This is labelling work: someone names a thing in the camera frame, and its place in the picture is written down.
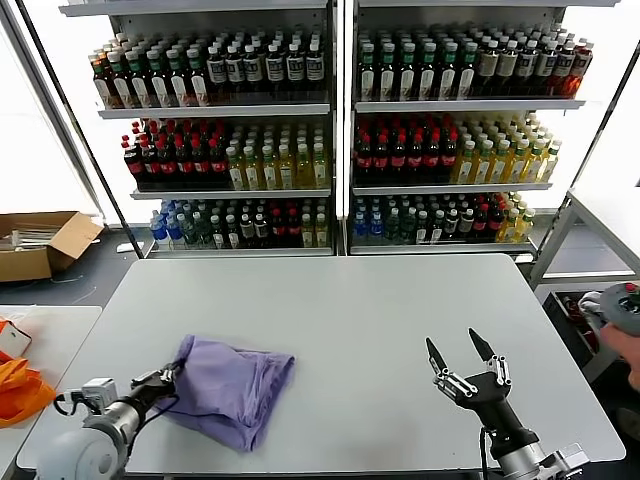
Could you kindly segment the bystander hand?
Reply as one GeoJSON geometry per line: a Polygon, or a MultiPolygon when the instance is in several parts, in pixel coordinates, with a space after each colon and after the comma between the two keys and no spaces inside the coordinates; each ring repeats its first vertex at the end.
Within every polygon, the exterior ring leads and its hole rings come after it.
{"type": "Polygon", "coordinates": [[[601,330],[602,340],[616,351],[630,366],[629,384],[639,390],[640,339],[628,335],[619,328],[608,324],[601,330]]]}

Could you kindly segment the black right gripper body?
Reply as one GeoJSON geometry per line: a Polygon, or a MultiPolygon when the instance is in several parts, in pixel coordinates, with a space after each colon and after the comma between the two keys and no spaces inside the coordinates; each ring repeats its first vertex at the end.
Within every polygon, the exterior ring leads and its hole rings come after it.
{"type": "Polygon", "coordinates": [[[509,385],[498,385],[494,373],[476,374],[465,381],[475,386],[477,392],[471,397],[457,394],[455,403],[473,411],[492,435],[490,453],[493,458],[501,458],[539,441],[533,431],[522,425],[507,401],[509,385]]]}

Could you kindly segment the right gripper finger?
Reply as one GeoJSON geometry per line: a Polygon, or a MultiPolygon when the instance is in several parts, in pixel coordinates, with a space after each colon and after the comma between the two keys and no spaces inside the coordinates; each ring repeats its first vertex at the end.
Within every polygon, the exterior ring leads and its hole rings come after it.
{"type": "Polygon", "coordinates": [[[491,345],[482,338],[473,328],[468,329],[471,341],[485,363],[487,370],[493,372],[498,386],[510,387],[512,379],[505,356],[497,355],[491,345]]]}
{"type": "Polygon", "coordinates": [[[441,353],[427,337],[425,339],[428,361],[434,371],[433,383],[451,400],[462,400],[476,395],[476,387],[467,380],[450,370],[441,353]]]}

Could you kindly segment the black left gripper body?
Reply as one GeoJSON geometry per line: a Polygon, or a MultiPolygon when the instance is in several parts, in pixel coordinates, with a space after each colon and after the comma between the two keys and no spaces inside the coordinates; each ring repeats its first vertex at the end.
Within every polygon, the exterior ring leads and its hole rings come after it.
{"type": "Polygon", "coordinates": [[[151,408],[158,401],[171,397],[175,385],[169,384],[160,372],[149,372],[135,378],[130,383],[130,403],[137,408],[151,408]]]}

